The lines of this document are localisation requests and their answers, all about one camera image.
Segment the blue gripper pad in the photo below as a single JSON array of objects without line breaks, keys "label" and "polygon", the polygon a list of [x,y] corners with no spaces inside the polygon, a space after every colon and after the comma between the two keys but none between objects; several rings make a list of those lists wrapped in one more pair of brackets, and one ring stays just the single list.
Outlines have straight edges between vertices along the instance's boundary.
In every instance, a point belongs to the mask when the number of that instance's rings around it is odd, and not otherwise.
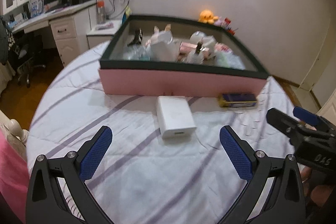
[{"label": "blue gripper pad", "polygon": [[231,133],[226,129],[226,127],[221,128],[219,132],[219,140],[225,152],[229,156],[233,166],[235,167],[239,177],[249,182],[253,176],[251,160],[242,150],[241,146],[234,139]]},{"label": "blue gripper pad", "polygon": [[298,106],[294,107],[293,115],[298,119],[300,119],[301,121],[310,124],[312,127],[315,127],[320,123],[319,117],[317,115]]},{"label": "blue gripper pad", "polygon": [[107,149],[112,143],[112,130],[109,127],[101,128],[101,130],[103,130],[103,132],[80,163],[79,177],[83,182],[92,178]]}]

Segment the white charger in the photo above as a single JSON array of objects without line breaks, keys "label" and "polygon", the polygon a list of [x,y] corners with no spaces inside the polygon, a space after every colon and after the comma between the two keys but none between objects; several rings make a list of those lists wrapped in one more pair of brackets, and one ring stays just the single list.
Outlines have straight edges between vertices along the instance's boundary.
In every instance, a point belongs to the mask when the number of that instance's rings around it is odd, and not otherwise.
[{"label": "white charger", "polygon": [[162,138],[190,135],[196,125],[188,102],[180,96],[159,96],[156,104]]}]

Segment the round table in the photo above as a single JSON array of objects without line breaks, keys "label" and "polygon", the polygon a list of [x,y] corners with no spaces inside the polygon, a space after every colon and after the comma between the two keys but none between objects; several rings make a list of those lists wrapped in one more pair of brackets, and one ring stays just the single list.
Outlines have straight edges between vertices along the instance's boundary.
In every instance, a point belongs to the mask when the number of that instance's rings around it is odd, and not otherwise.
[{"label": "round table", "polygon": [[[162,140],[156,97],[104,93],[98,69],[107,44],[85,52],[56,77],[36,110],[26,150],[31,171],[38,155],[63,157],[101,126],[109,126],[112,144],[85,183],[114,223],[216,223],[246,183],[219,142],[224,125],[268,156],[293,152],[287,137],[266,122],[272,107],[290,116],[293,110],[272,77],[253,109],[224,109],[216,98],[187,98],[197,130],[187,140]],[[64,181],[60,183],[71,211],[81,217]],[[251,217],[260,211],[271,183],[269,179]]]}]

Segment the curtain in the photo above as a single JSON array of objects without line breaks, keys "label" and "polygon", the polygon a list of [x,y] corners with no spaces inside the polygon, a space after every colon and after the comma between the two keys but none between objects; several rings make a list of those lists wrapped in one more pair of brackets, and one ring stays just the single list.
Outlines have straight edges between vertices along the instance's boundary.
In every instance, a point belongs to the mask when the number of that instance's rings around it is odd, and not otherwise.
[{"label": "curtain", "polygon": [[15,71],[8,62],[5,66],[0,63],[0,95],[6,88],[8,81],[12,80],[14,74]]}]

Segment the bolt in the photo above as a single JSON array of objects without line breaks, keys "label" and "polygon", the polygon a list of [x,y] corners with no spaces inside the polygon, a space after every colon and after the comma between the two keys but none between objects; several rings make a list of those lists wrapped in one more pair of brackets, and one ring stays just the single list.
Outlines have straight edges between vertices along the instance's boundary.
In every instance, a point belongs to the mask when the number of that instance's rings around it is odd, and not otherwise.
[{"label": "bolt", "polygon": [[37,156],[37,161],[43,161],[44,160],[44,155],[39,155]]},{"label": "bolt", "polygon": [[294,157],[294,155],[292,155],[292,154],[289,154],[289,155],[288,155],[288,158],[289,158],[289,160],[291,160],[291,161],[294,161],[294,160],[295,160],[295,157]]},{"label": "bolt", "polygon": [[264,151],[261,151],[261,150],[258,150],[256,153],[257,157],[259,158],[263,158],[265,156],[265,152]]},{"label": "bolt", "polygon": [[67,156],[68,156],[68,158],[73,158],[74,156],[76,156],[76,152],[75,151],[70,151],[70,152],[68,152],[68,154],[67,154]]}]

